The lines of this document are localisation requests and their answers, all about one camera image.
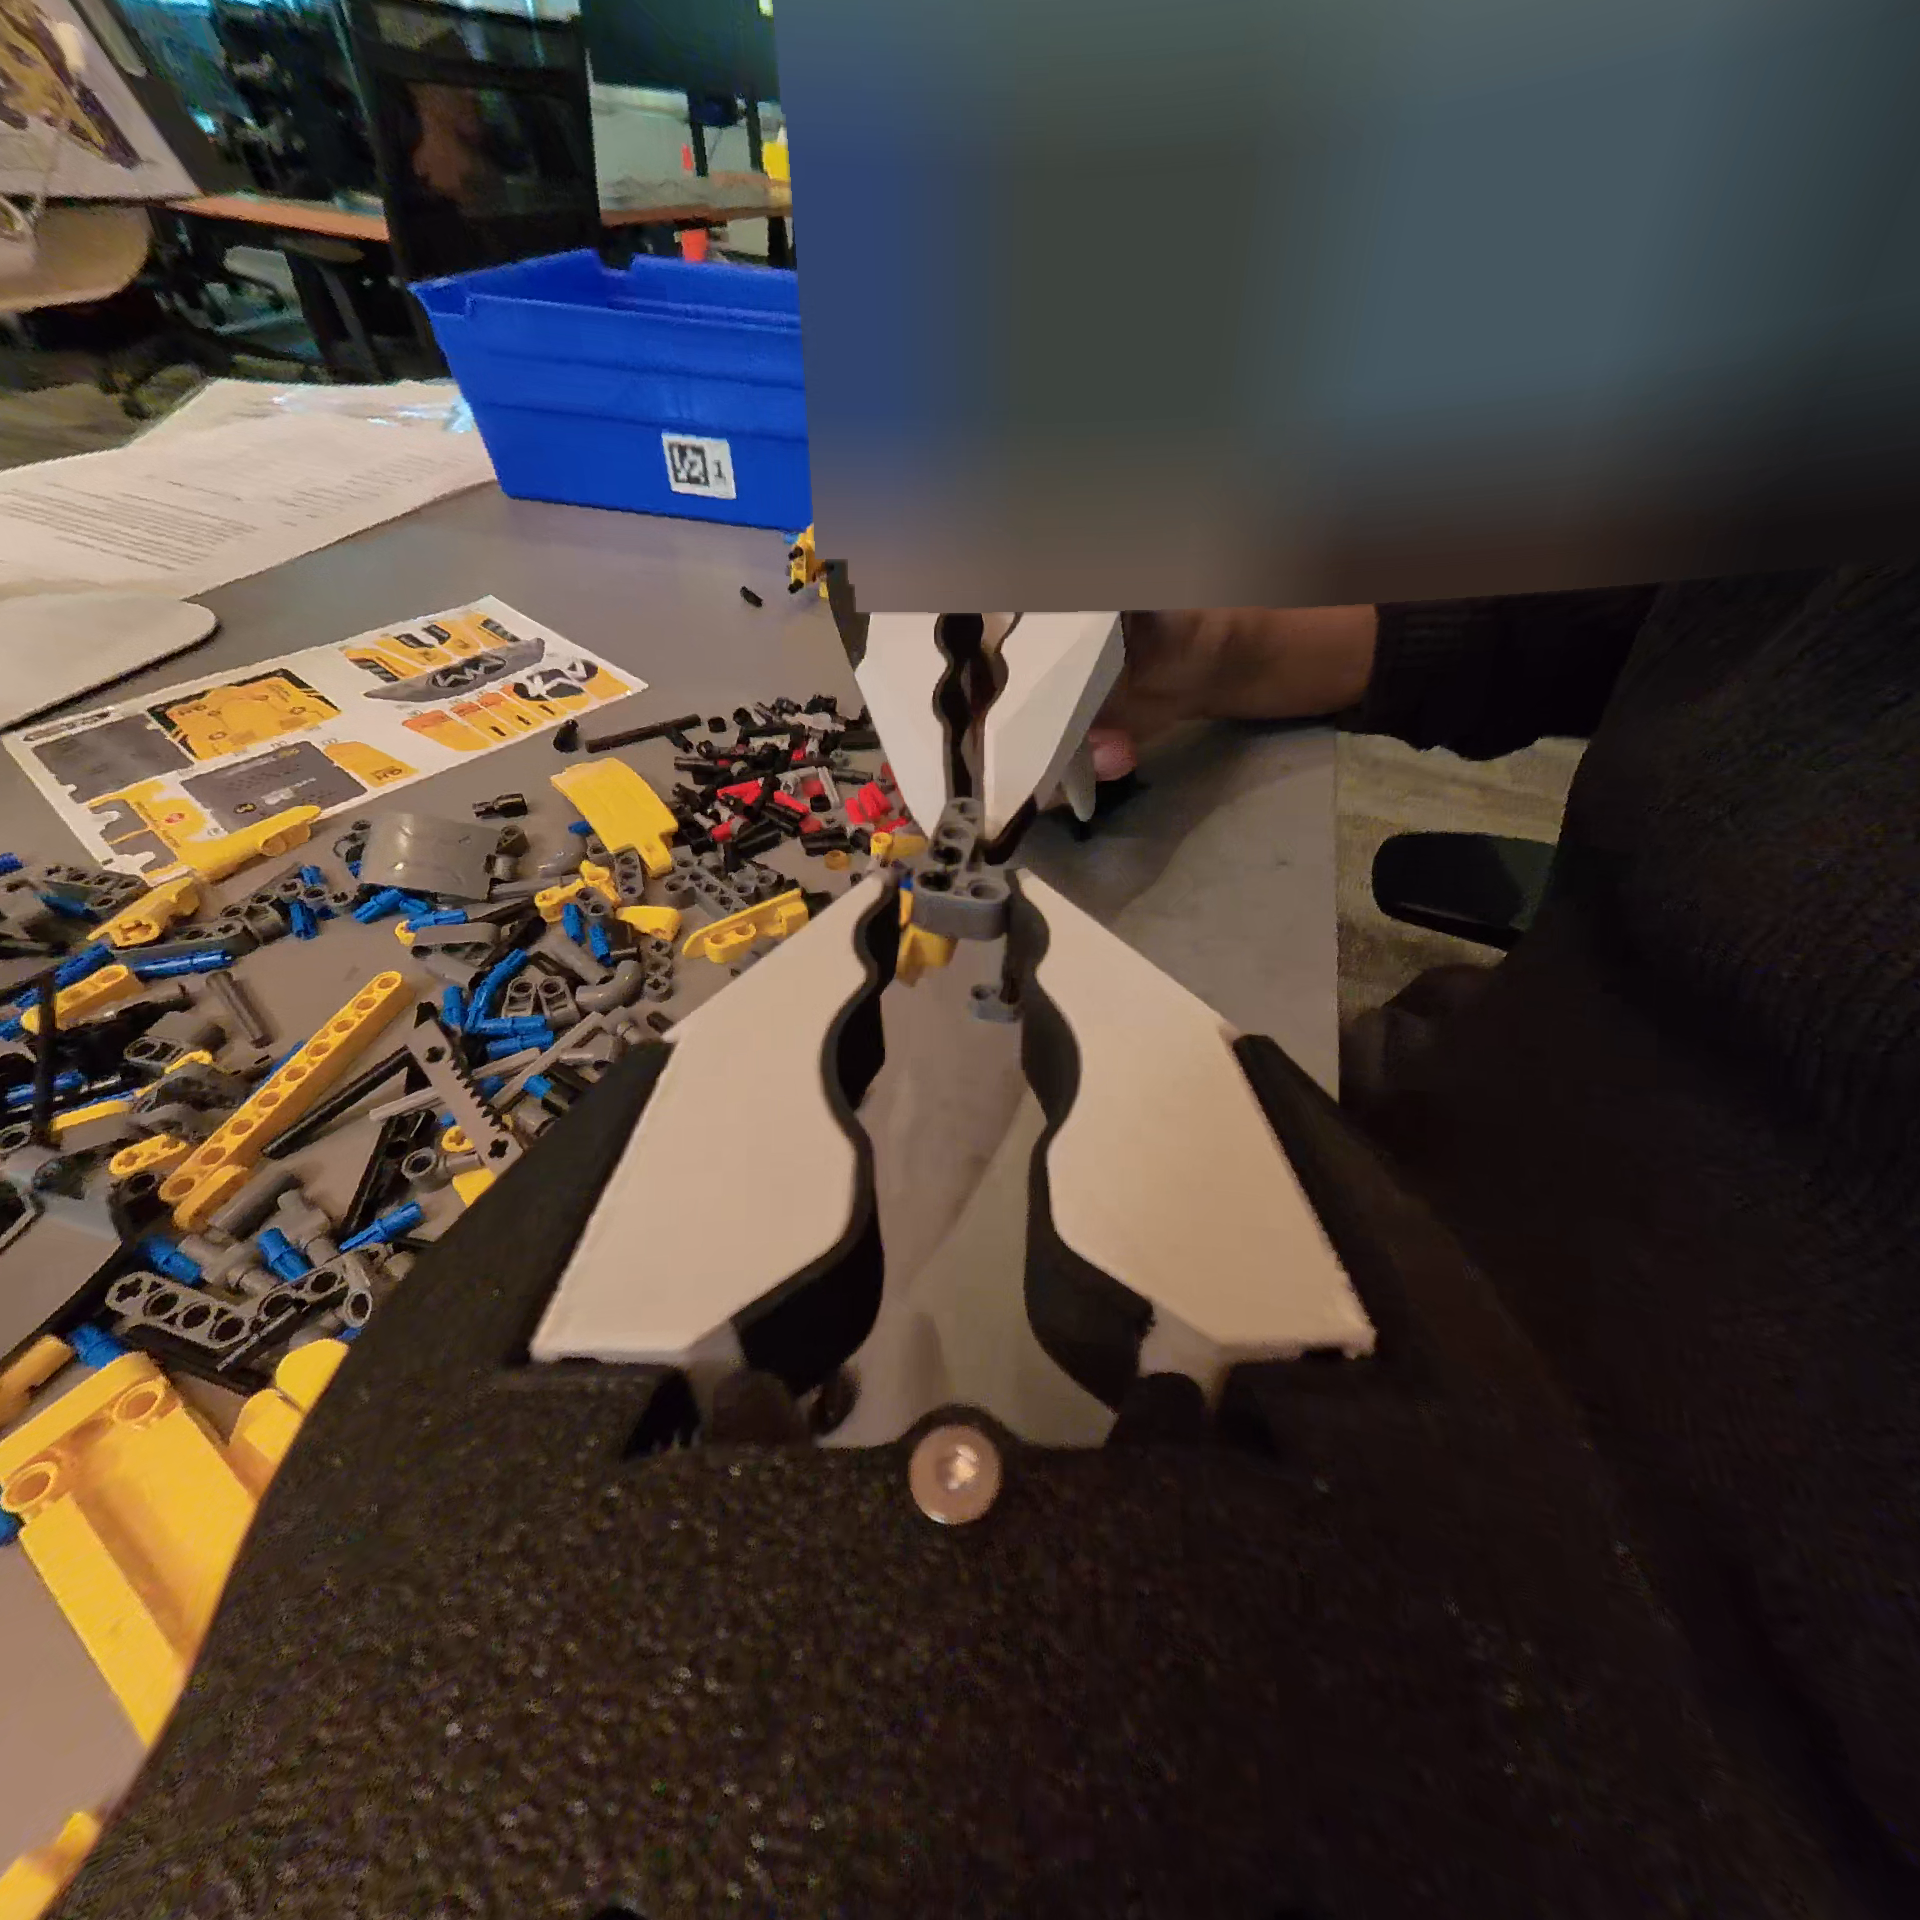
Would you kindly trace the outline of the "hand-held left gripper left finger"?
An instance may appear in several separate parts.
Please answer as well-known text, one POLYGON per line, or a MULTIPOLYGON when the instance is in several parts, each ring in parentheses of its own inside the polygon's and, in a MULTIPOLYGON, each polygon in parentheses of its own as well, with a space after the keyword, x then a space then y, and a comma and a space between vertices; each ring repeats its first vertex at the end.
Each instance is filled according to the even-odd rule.
POLYGON ((860 1106, 897 954, 897 884, 865 879, 676 1027, 531 1360, 815 1391, 856 1355, 883 1296, 860 1106))

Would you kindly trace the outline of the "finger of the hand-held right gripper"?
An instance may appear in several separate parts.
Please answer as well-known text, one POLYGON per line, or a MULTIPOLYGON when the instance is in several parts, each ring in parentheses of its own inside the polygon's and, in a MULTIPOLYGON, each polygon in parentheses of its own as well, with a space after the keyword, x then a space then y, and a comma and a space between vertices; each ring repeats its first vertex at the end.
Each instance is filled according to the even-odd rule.
POLYGON ((972 781, 994 859, 1050 809, 1121 675, 1119 612, 990 612, 972 717, 972 781))
POLYGON ((970 779, 970 700, 944 615, 868 615, 856 683, 908 817, 931 832, 970 779))

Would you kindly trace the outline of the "yellow and grey toy assembly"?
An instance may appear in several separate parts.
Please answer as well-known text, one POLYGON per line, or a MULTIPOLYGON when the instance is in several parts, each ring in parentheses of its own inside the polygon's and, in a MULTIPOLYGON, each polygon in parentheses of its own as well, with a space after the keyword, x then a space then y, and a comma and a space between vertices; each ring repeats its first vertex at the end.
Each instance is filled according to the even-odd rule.
POLYGON ((982 804, 948 800, 922 852, 900 855, 897 983, 918 985, 944 970, 961 945, 990 945, 998 975, 970 991, 970 1010, 982 1021, 1015 1024, 1022 991, 1009 949, 1014 882, 990 861, 982 804))

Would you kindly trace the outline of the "grey toothed rack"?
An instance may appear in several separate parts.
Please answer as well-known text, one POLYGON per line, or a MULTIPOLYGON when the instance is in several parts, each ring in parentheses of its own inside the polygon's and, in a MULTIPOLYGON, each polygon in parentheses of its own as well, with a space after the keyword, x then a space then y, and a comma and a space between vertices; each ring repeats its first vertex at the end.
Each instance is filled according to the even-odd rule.
POLYGON ((470 1152, 490 1172, 503 1172, 521 1156, 521 1140, 490 1106, 464 1067, 458 1040, 446 1031, 436 1007, 422 999, 404 1043, 436 1113, 449 1113, 464 1133, 470 1152))

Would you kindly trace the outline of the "yellow curved panel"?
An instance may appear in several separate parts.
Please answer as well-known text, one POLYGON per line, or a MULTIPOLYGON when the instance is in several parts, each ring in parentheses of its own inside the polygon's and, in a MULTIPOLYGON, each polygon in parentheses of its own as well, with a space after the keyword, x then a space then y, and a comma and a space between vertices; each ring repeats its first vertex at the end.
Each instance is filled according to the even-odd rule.
POLYGON ((651 879, 672 872, 679 819, 625 760, 583 760, 550 781, 609 852, 636 852, 651 879))

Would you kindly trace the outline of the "grey curved panel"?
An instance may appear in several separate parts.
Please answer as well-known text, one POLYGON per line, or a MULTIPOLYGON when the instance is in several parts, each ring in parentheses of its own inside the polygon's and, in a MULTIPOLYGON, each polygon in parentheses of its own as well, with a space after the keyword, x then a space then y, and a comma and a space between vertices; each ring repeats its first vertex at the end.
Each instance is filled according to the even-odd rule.
POLYGON ((374 820, 358 880, 408 897, 490 900, 496 887, 519 879, 521 855, 507 848, 511 839, 494 820, 394 811, 374 820))

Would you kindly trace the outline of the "blue plastic bin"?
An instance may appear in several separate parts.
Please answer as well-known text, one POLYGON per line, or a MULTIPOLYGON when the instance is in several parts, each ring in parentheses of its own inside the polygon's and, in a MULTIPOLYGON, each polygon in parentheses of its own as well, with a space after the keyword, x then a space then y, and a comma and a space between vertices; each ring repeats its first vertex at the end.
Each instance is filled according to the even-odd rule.
POLYGON ((507 497, 799 532, 792 271, 590 249, 411 287, 507 497))

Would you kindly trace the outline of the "yellow perforated beam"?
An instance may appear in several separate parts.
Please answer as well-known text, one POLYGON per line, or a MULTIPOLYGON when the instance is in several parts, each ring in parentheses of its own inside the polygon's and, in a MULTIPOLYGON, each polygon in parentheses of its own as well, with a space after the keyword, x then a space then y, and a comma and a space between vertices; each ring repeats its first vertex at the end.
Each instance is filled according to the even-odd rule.
POLYGON ((174 1226, 198 1232, 238 1196, 267 1147, 342 1088, 380 1036, 414 1001, 408 975, 375 975, 212 1130, 161 1184, 174 1226))

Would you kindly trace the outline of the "yellow sticker sheet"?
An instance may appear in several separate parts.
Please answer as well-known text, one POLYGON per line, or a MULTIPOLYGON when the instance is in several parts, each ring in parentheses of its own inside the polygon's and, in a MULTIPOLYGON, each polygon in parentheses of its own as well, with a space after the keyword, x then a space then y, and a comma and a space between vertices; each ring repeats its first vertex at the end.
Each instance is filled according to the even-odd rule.
POLYGON ((89 859, 158 873, 290 809, 322 820, 644 691, 488 594, 8 737, 89 859))

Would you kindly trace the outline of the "black computer monitor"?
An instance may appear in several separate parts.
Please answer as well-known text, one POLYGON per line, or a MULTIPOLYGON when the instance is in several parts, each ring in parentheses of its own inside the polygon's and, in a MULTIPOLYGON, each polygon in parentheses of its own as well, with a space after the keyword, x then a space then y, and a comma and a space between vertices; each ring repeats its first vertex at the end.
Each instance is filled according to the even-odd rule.
POLYGON ((582 2, 592 80, 697 99, 780 99, 770 2, 582 2))

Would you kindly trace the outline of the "printed paper sheets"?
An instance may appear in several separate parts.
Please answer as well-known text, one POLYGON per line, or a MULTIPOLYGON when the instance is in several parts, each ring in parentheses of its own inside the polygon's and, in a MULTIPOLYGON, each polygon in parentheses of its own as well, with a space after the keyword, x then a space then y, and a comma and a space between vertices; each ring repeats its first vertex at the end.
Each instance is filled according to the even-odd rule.
POLYGON ((2 594, 185 599, 494 477, 446 379, 219 378, 122 448, 4 471, 2 594))

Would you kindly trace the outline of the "low wooden desk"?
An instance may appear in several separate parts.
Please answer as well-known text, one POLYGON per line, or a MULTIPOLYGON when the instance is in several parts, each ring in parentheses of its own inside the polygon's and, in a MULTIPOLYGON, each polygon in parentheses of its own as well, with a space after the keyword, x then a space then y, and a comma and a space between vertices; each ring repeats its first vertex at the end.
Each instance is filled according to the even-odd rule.
POLYGON ((272 249, 288 263, 298 312, 336 379, 380 381, 441 373, 432 327, 411 288, 528 258, 590 252, 627 261, 682 252, 686 234, 767 224, 770 261, 788 263, 793 187, 752 172, 625 176, 590 212, 582 200, 536 211, 428 207, 428 195, 387 204, 336 204, 233 193, 164 209, 180 224, 218 231, 226 244, 272 249))

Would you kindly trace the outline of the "white book stand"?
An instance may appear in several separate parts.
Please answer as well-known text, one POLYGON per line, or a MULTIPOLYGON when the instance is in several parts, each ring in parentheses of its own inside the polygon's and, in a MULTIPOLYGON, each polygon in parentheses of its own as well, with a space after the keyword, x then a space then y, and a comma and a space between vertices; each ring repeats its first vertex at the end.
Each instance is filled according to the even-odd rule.
MULTIPOLYGON (((122 296, 146 263, 137 204, 2 200, 2 315, 122 296)), ((209 608, 155 593, 14 594, 2 608, 2 724, 22 728, 218 633, 209 608)))

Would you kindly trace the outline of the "open instruction booklet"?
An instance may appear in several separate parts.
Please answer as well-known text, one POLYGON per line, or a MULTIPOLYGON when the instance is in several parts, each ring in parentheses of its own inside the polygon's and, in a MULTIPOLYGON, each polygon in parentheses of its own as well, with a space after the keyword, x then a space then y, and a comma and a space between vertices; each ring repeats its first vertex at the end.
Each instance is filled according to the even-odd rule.
POLYGON ((91 29, 98 8, 2 4, 2 193, 12 201, 176 201, 198 179, 150 112, 154 83, 91 29))

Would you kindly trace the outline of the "large yellow frame block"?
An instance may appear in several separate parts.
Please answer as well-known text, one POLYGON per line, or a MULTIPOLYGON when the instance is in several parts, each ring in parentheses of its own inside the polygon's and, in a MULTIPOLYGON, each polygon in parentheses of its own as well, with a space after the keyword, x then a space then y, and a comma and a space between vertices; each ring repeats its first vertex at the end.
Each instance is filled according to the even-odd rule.
POLYGON ((201 1655, 257 1508, 348 1359, 321 1339, 219 1434, 146 1353, 110 1360, 2 1444, 4 1516, 144 1744, 201 1655))

